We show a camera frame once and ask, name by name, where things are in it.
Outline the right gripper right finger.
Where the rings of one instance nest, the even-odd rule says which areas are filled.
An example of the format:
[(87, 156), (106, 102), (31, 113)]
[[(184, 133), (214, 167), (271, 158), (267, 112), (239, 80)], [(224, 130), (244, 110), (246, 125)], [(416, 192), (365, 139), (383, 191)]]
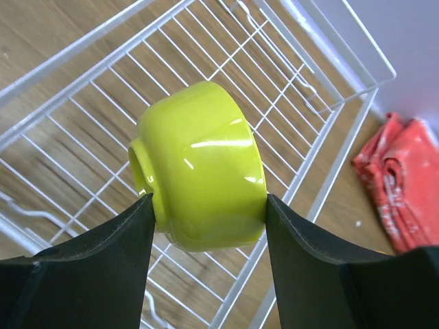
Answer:
[(269, 195), (265, 216), (283, 328), (437, 328), (438, 248), (391, 256), (304, 219)]

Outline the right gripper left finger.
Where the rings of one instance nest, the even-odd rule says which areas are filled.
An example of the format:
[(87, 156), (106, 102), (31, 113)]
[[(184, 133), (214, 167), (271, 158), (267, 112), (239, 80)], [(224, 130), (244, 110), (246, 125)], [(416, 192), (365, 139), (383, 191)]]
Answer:
[(33, 257), (1, 261), (2, 328), (139, 328), (152, 196)]

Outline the lime green bowl front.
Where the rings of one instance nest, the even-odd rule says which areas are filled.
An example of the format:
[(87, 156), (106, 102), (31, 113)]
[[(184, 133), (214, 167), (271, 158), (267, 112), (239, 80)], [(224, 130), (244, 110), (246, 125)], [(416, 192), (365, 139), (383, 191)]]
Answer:
[(255, 243), (268, 196), (248, 122), (219, 84), (202, 81), (150, 106), (128, 148), (156, 229), (187, 252)]

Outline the red white folded towel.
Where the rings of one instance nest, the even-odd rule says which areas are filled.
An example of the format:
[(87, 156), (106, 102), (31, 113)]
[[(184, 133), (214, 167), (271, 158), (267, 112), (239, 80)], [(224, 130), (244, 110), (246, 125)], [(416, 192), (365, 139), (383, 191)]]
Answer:
[(396, 252), (437, 245), (438, 137), (424, 119), (386, 119), (352, 166)]

